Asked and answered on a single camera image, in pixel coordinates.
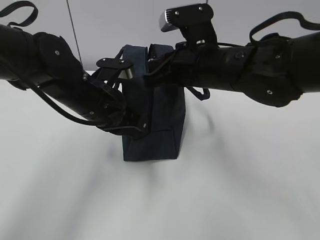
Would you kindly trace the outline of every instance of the white surface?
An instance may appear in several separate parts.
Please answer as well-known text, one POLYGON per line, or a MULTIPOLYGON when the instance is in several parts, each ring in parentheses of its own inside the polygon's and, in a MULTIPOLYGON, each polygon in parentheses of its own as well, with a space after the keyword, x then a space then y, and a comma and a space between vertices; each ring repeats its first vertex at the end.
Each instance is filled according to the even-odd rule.
MULTIPOLYGON (((285 10, 320 20, 318 1, 211 4, 221 41, 244 43, 285 10)), ((294 21, 277 27, 305 33, 294 21)), ((178 33, 169 36, 165 44, 178 33)), ((206 102, 186 96, 179 159, 127 163, 120 137, 69 122, 0 81, 0 239, 319 240, 320 93, 281 109, 211 93, 206 102)))

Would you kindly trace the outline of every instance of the wire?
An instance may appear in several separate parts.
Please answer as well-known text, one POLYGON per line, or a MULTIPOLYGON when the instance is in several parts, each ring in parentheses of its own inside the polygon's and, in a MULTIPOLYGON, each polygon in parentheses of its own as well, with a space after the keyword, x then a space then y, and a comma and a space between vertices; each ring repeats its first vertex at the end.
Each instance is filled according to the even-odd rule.
POLYGON ((171 59, 173 59, 175 56, 175 53, 172 54, 171 56, 169 56, 165 61, 163 61, 163 63, 160 64, 160 66, 158 66, 153 72, 150 72, 150 73, 146 73, 145 75, 146 76, 153 76, 155 75, 156 73, 158 73, 166 64, 168 64, 171 59))
POLYGON ((23 76, 19 71, 14 69, 10 64, 5 62, 4 60, 0 61, 10 72, 15 74, 21 81, 23 81, 32 91, 34 91, 35 94, 37 94, 42 100, 44 100, 50 107, 52 107, 54 110, 56 110, 59 114, 64 116, 65 118, 78 123, 82 125, 87 126, 101 126, 101 125, 108 125, 109 122, 102 122, 102 121, 87 121, 80 118, 77 118, 70 113, 63 110, 61 107, 59 107, 54 101, 52 101, 43 91, 41 91, 39 88, 37 88, 36 85, 34 85, 27 77, 23 76))
POLYGON ((232 44, 232 43, 225 43, 225 42, 218 42, 219 46, 226 46, 226 47, 243 47, 241 45, 232 44))
POLYGON ((72 25, 72 30, 73 30, 73 35, 74 35, 74 39, 75 39, 76 48, 77 48, 77 50, 78 50, 78 54, 79 54, 79 58, 80 58, 80 63, 81 63, 81 66, 82 66, 82 68, 83 68, 84 65, 83 65, 82 59, 81 59, 81 54, 80 54, 78 39, 77 39, 77 35, 76 35, 76 29, 75 29, 74 21, 73 21, 73 19, 72 19, 72 14, 71 14, 71 10, 70 10, 69 0, 66 0, 66 4, 67 4, 67 6, 68 6, 68 11, 69 11, 69 16, 70 16, 70 20, 71 20, 71 25, 72 25))
POLYGON ((296 19, 299 21, 300 26, 304 29, 307 30, 312 30, 312 31, 319 31, 320 30, 320 23, 313 23, 310 21, 307 21, 305 17, 300 13, 296 11, 286 11, 286 12, 281 12, 263 23, 260 23, 258 26, 256 26, 254 29, 250 31, 249 38, 250 42, 253 46, 255 47, 265 47, 268 45, 281 45, 281 44, 286 44, 288 38, 287 37, 280 37, 280 38, 272 38, 272 39, 266 39, 263 41, 257 41, 253 38, 253 35, 256 33, 260 32, 261 30, 281 21, 281 20, 286 20, 286 19, 296 19))

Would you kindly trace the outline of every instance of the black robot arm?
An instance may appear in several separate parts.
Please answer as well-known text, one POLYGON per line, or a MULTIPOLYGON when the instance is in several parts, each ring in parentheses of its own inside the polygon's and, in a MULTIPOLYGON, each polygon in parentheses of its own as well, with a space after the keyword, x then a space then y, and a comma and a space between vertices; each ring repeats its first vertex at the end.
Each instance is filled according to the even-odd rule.
POLYGON ((296 19, 308 30, 320 30, 320 24, 306 21, 298 12, 284 12, 254 28, 247 46, 220 48, 212 17, 207 4, 165 11, 161 29, 180 29, 186 42, 164 58, 150 61, 152 72, 145 76, 146 85, 243 92, 275 107, 284 107, 303 93, 320 92, 320 32, 295 39, 277 33, 253 39, 255 33, 283 19, 296 19))
MULTIPOLYGON (((120 59, 120 51, 116 58, 99 60, 99 69, 89 75, 62 37, 44 32, 31 35, 11 27, 25 27, 36 19, 38 10, 33 3, 15 2, 1 11, 0 17, 23 6, 35 9, 29 19, 20 24, 0 25, 0 79, 20 90, 32 89, 74 122, 116 135, 147 135, 149 123, 128 107, 118 90, 120 83, 133 77, 134 63, 120 59), (48 96, 86 120, 65 112, 48 96)), ((260 41, 253 39, 256 32, 282 19, 297 19, 309 30, 320 30, 319 24, 304 20, 297 12, 281 13, 253 29, 247 46, 219 47, 222 44, 217 42, 213 16, 208 4, 165 11, 160 19, 161 30, 180 29, 186 41, 178 43, 175 51, 164 57, 150 56, 146 86, 243 92, 259 103, 275 107, 286 106, 303 93, 320 92, 320 32, 295 39, 277 33, 260 41)))

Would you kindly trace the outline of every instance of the screw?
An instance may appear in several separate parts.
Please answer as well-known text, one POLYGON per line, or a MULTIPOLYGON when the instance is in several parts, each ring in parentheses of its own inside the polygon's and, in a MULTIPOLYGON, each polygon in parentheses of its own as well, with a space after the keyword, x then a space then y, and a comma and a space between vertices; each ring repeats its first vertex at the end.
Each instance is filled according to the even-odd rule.
POLYGON ((83 78, 82 78, 82 79, 83 79, 83 80, 87 80, 87 78, 88 78, 88 74, 86 74, 86 73, 83 74, 83 78))
POLYGON ((245 56, 246 56, 246 54, 243 51, 240 51, 234 57, 236 59, 243 59, 245 56))

